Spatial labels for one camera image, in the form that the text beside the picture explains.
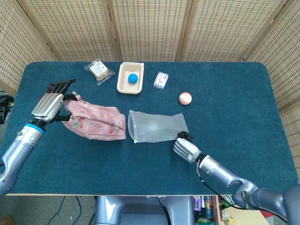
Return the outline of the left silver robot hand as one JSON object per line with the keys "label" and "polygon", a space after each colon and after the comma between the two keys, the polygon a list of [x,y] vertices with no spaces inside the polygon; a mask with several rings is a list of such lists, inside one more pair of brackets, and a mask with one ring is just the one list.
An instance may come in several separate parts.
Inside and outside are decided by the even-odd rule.
{"label": "left silver robot hand", "polygon": [[76,79],[66,82],[51,84],[46,93],[40,98],[38,104],[32,111],[34,122],[49,124],[54,121],[69,121],[71,114],[59,115],[61,106],[69,100],[77,101],[74,94],[67,94],[67,90]]}

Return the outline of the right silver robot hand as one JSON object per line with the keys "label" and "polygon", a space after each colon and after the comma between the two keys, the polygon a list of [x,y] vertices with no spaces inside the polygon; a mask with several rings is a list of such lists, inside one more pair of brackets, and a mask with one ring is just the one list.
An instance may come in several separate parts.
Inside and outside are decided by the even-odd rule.
{"label": "right silver robot hand", "polygon": [[195,162],[201,154],[200,148],[192,143],[192,139],[194,137],[190,133],[181,131],[177,134],[173,146],[173,151],[189,163]]}

